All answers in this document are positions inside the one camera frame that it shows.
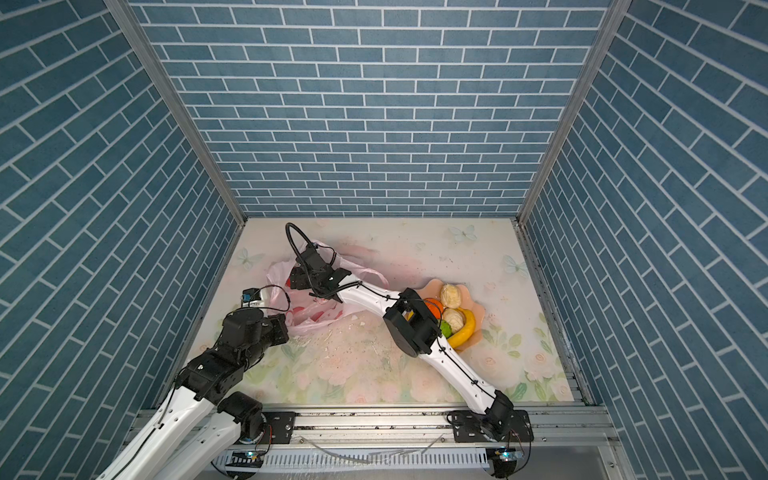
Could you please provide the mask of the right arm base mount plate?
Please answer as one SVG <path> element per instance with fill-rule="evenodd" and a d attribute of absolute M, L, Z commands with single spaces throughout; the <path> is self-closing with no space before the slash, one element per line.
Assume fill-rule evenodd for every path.
<path fill-rule="evenodd" d="M 534 434 L 528 412 L 511 410 L 501 419 L 470 410 L 453 410 L 445 415 L 456 443 L 529 443 Z"/>

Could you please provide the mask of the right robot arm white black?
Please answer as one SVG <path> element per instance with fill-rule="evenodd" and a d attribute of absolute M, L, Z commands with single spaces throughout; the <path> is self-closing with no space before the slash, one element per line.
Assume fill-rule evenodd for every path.
<path fill-rule="evenodd" d="M 407 356 L 432 366 L 461 396 L 491 441 L 531 442 L 534 439 L 527 412 L 514 408 L 502 391 L 483 380 L 449 344 L 427 300 L 415 290 L 387 290 L 367 283 L 325 260 L 321 245 L 292 245 L 296 265 L 289 276 L 294 290 L 309 290 L 319 299 L 359 306 L 381 316 L 396 346 Z"/>

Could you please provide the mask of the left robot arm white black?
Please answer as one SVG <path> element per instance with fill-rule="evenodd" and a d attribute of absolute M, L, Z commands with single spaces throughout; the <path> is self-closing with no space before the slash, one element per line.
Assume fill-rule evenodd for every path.
<path fill-rule="evenodd" d="M 223 320 L 214 345 L 190 360 L 152 418 L 101 479 L 193 479 L 239 440 L 271 434 L 263 405 L 231 389 L 267 349 L 289 340 L 285 315 L 241 307 Z"/>

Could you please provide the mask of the pale yellow fake fruit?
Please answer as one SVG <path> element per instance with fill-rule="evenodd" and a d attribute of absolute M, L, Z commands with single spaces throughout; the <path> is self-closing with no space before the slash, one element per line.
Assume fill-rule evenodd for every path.
<path fill-rule="evenodd" d="M 442 313 L 442 321 L 450 329 L 449 333 L 445 333 L 445 336 L 449 337 L 459 332 L 465 326 L 466 317 L 459 309 L 446 308 Z"/>

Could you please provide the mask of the green fake fruit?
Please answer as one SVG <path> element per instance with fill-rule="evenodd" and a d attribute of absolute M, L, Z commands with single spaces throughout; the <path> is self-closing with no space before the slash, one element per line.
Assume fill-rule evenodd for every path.
<path fill-rule="evenodd" d="M 446 339 L 450 338 L 453 335 L 453 330 L 452 330 L 451 326 L 447 322 L 441 321 L 440 324 L 439 324 L 439 327 L 440 327 L 440 331 L 441 331 L 442 335 Z"/>

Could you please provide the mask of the orange fake tangerine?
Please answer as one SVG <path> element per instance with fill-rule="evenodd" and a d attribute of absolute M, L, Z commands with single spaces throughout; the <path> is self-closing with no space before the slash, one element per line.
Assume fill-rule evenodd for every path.
<path fill-rule="evenodd" d="M 442 319 L 444 307 L 439 300 L 435 298 L 426 298 L 424 300 L 424 304 L 427 306 L 431 314 L 437 319 L 437 321 Z"/>

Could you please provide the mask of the pink plastic bag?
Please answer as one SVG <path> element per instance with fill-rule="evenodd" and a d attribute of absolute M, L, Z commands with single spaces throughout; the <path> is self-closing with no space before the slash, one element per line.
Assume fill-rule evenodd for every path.
<path fill-rule="evenodd" d="M 398 299 L 379 272 L 337 256 L 322 242 L 303 242 L 292 252 L 293 260 L 268 269 L 268 285 L 262 291 L 267 306 L 286 316 L 292 336 L 313 333 L 359 312 L 381 317 Z"/>

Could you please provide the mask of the beige fake potato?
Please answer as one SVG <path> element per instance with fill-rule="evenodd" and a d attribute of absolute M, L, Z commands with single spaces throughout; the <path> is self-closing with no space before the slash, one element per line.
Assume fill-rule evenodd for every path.
<path fill-rule="evenodd" d="M 440 302 L 447 309 L 458 309 L 462 304 L 462 293 L 453 284 L 443 284 L 439 292 Z"/>

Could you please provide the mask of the yellow fake banana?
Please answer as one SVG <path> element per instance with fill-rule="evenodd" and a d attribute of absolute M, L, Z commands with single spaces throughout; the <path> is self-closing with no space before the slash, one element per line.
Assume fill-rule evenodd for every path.
<path fill-rule="evenodd" d="M 448 338 L 449 344 L 454 348 L 458 349 L 462 345 L 464 345 L 474 334 L 476 329 L 476 319 L 474 316 L 474 313 L 471 310 L 458 308 L 462 311 L 462 313 L 466 317 L 466 324 L 465 326 L 457 333 L 453 334 L 450 338 Z"/>

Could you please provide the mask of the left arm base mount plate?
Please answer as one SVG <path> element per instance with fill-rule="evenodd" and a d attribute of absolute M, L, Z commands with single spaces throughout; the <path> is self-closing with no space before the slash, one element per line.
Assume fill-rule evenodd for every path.
<path fill-rule="evenodd" d="M 239 442 L 249 445 L 287 445 L 291 442 L 297 414 L 292 411 L 260 412 L 241 426 Z"/>

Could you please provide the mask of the peach scalloped bowl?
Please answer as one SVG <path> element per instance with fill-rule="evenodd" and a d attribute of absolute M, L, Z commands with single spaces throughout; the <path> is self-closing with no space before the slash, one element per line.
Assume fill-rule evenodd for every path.
<path fill-rule="evenodd" d="M 416 292 L 422 298 L 433 298 L 440 300 L 440 293 L 445 282 L 439 279 L 430 280 L 423 288 Z M 463 352 L 476 345 L 482 340 L 482 323 L 486 314 L 485 308 L 472 299 L 468 288 L 463 284 L 455 284 L 460 298 L 460 305 L 457 310 L 465 318 L 464 332 L 459 333 L 458 340 L 449 340 L 449 343 L 458 352 Z"/>

